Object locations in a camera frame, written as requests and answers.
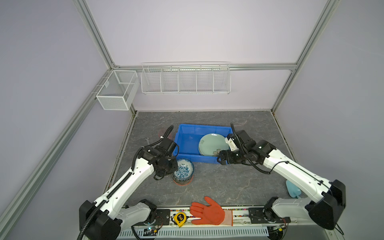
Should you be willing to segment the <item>mint green flower plate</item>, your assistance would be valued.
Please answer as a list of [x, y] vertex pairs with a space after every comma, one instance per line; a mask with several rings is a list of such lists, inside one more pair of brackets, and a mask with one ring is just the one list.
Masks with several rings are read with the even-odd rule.
[[217, 157], [221, 151], [229, 150], [230, 147], [224, 136], [207, 134], [200, 139], [198, 149], [202, 156]]

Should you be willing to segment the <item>blue patterned bowl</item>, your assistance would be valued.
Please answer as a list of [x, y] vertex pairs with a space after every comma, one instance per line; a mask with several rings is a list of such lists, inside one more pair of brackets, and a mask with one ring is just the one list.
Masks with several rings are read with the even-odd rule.
[[185, 180], [194, 175], [195, 167], [194, 164], [188, 159], [178, 159], [178, 169], [171, 175]]

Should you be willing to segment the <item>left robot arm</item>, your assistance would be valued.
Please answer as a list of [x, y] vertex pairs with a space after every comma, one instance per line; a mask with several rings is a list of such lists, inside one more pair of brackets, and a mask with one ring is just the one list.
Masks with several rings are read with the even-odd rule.
[[178, 145], [169, 135], [169, 126], [155, 143], [140, 147], [134, 155], [132, 166], [103, 195], [95, 201], [85, 201], [79, 208], [80, 233], [78, 239], [115, 240], [122, 230], [137, 223], [156, 222], [157, 206], [144, 199], [126, 208], [126, 201], [150, 175], [156, 181], [174, 173], [178, 163], [173, 152]]

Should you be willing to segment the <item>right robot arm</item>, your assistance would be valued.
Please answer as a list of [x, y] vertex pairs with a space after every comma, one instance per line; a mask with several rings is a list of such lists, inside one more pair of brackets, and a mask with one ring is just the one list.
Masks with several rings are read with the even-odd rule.
[[229, 149], [220, 151], [217, 157], [221, 165], [248, 163], [260, 173], [275, 172], [306, 194], [306, 198], [299, 200], [270, 198], [263, 209], [266, 221], [289, 217], [312, 220], [326, 230], [336, 228], [346, 208], [345, 184], [312, 173], [273, 144], [265, 140], [256, 142], [244, 130], [228, 134], [225, 142]]

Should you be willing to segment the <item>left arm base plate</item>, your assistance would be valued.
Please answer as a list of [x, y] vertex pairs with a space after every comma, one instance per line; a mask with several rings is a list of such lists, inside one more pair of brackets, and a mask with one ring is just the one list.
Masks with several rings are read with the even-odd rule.
[[138, 226], [168, 226], [171, 220], [170, 209], [158, 209], [152, 215], [149, 220], [137, 224]]

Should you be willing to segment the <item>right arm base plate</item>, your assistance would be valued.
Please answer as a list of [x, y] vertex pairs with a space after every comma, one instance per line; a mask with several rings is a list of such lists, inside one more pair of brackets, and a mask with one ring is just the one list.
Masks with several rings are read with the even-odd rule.
[[280, 218], [276, 215], [272, 215], [270, 219], [264, 213], [263, 207], [248, 208], [249, 218], [252, 224], [289, 224], [291, 218]]

